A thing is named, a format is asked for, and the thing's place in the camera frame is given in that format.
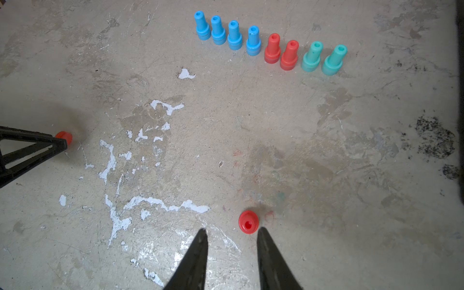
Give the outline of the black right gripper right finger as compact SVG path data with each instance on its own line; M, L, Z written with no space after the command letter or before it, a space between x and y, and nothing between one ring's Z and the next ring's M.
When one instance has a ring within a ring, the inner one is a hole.
M265 227L258 230L257 260L261 290L302 290Z

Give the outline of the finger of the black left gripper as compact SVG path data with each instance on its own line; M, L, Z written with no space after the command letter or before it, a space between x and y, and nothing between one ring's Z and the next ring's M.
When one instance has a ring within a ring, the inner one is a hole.
M1 155L1 187L67 149L67 143L35 143Z
M1 126L1 140L15 140L26 142L43 142L43 143L56 143L67 145L65 138L54 137L50 134L41 132L22 130Z

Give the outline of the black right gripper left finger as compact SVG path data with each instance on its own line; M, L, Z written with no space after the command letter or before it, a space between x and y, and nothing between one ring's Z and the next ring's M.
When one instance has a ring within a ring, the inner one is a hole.
M201 228L164 290L203 290L207 273L208 236Z

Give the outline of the red stamp cap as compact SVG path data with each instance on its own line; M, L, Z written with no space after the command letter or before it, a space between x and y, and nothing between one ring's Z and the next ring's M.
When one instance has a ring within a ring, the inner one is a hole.
M66 132L66 131L60 131L59 133L56 134L56 138L64 139L66 141L66 145L69 147L72 143L73 136L71 133Z

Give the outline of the red stamp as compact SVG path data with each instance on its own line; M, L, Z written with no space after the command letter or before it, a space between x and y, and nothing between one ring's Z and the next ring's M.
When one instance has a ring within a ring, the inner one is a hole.
M259 228L259 218L252 210L245 210L238 220L240 230L245 234L253 234Z
M264 59L269 64L275 64L280 59L280 36L273 33L268 38L268 45L265 48Z
M281 56L280 67L285 71L293 70L298 61L297 51L299 43L295 40L289 41L286 46L286 50Z

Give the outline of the green stamp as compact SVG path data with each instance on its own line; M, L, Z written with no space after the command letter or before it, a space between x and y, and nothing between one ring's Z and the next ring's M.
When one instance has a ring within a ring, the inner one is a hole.
M315 41L309 47L302 59L302 69L306 72L313 72L319 66L321 61L320 54L323 50L323 44L320 41Z
M343 66L343 59L347 54L347 47L345 45L337 45L332 53L325 59L322 66L322 72L327 76L333 76Z

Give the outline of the blue stamp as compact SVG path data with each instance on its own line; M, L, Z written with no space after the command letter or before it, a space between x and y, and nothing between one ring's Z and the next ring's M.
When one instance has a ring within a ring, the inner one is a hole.
M220 16L211 18L211 37L216 45L222 45L226 42L226 31L222 26Z
M206 41L211 37L211 28L206 21L203 11L195 13L196 33L200 40Z
M228 24L228 46L231 50L239 50L242 47L242 34L238 21L230 21Z
M251 26L248 29L246 51L250 56L257 56L261 51L261 39L259 37L259 28L255 25Z

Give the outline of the black toolbox yellow latch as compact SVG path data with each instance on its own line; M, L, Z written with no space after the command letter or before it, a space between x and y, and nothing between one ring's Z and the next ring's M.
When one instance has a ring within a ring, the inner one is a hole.
M459 61L459 196L461 203L464 203L464 0L456 2L456 26L457 26L457 50Z

